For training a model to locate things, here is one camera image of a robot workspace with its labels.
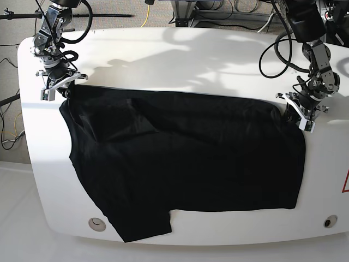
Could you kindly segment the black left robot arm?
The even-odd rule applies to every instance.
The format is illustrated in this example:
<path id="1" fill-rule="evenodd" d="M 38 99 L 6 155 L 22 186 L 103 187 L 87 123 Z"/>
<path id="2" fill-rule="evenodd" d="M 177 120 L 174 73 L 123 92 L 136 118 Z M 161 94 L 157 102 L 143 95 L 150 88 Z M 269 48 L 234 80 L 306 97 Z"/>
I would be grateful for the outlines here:
<path id="1" fill-rule="evenodd" d="M 285 114 L 299 129 L 310 132 L 319 112 L 327 112 L 320 103 L 339 90 L 340 77 L 330 65 L 330 50 L 322 41 L 326 28 L 315 1 L 272 1 L 284 32 L 271 44 L 278 59 L 286 68 L 306 73 L 307 80 L 297 77 L 293 92 L 278 93 L 286 101 Z M 293 45 L 302 44 L 302 53 L 309 61 L 308 69 L 292 63 Z"/>

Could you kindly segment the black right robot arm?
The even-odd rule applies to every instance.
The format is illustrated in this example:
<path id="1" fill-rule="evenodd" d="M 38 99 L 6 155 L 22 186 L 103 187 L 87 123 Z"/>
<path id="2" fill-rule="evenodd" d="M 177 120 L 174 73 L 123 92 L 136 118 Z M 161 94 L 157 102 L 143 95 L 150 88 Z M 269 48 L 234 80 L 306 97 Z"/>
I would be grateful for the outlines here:
<path id="1" fill-rule="evenodd" d="M 75 80 L 88 80 L 86 74 L 78 71 L 73 64 L 79 57 L 75 51 L 62 51 L 65 44 L 77 44 L 88 34 L 92 21 L 92 7 L 87 1 L 52 1 L 47 11 L 43 11 L 39 2 L 36 2 L 42 15 L 41 28 L 33 38 L 32 54 L 40 59 L 44 69 L 37 75 L 46 77 L 46 84 L 41 90 L 40 99 L 46 101 L 55 100 L 56 91 L 64 97 L 69 97 L 69 86 Z M 83 4 L 88 9 L 88 24 L 82 36 L 71 40 L 62 37 L 64 28 L 73 19 L 73 9 Z"/>

